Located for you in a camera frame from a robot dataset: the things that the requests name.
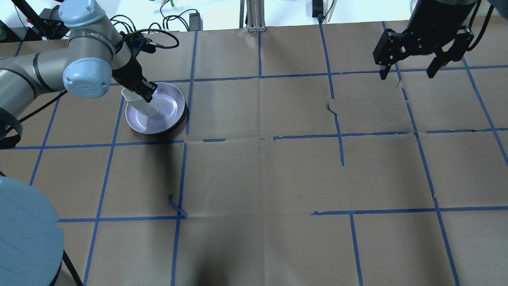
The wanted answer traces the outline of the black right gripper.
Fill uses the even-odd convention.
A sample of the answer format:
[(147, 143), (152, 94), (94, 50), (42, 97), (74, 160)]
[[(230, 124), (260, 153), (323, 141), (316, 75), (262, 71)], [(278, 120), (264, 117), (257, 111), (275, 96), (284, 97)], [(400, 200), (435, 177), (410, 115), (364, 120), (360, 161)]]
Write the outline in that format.
[(385, 29), (373, 50), (379, 76), (386, 80), (391, 67), (410, 56), (434, 55), (427, 67), (428, 78), (449, 62), (458, 62), (470, 51), (475, 34), (464, 22), (468, 12), (415, 12), (405, 30)]

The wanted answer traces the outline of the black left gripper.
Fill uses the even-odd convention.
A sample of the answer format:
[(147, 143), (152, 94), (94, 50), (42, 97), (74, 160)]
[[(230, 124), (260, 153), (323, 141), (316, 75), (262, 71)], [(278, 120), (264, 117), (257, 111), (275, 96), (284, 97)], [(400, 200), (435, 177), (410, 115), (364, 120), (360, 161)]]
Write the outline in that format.
[(144, 75), (141, 64), (131, 58), (126, 65), (112, 70), (113, 79), (131, 92), (141, 93), (146, 103), (151, 103), (158, 85), (150, 82)]

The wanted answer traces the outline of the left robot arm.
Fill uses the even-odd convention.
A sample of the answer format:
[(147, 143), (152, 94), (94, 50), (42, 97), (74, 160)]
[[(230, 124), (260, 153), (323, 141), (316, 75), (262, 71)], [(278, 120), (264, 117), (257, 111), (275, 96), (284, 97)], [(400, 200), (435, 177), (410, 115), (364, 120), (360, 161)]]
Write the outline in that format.
[[(94, 0), (65, 0), (58, 15), (69, 28), (67, 47), (1, 59), (1, 149), (23, 135), (18, 116), (38, 96), (66, 90), (82, 98), (105, 95), (114, 79), (145, 103), (157, 85), (136, 60), (148, 43), (131, 44)], [(1, 284), (52, 286), (62, 263), (64, 233), (49, 200), (33, 186), (1, 174)]]

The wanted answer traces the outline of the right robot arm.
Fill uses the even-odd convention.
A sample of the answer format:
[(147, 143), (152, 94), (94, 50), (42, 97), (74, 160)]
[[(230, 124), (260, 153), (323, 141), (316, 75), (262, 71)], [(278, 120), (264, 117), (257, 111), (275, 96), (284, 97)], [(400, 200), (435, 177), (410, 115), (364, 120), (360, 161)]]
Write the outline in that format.
[(418, 0), (407, 28), (401, 33), (385, 29), (373, 51), (373, 59), (380, 66), (380, 78), (385, 80), (391, 67), (409, 56), (435, 54), (426, 70), (428, 78), (433, 78), (449, 62), (461, 60), (483, 37), (494, 10), (507, 18), (506, 0), (491, 0), (481, 31), (475, 37), (471, 27), (480, 3), (479, 0)]

